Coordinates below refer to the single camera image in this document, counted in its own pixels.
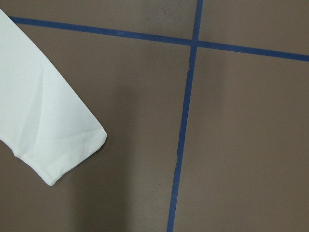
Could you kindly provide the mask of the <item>white printed t-shirt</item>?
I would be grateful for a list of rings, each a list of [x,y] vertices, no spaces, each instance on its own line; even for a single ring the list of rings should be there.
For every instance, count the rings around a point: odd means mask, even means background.
[[[35,43],[0,14],[0,138],[52,186],[98,151],[103,126]]]

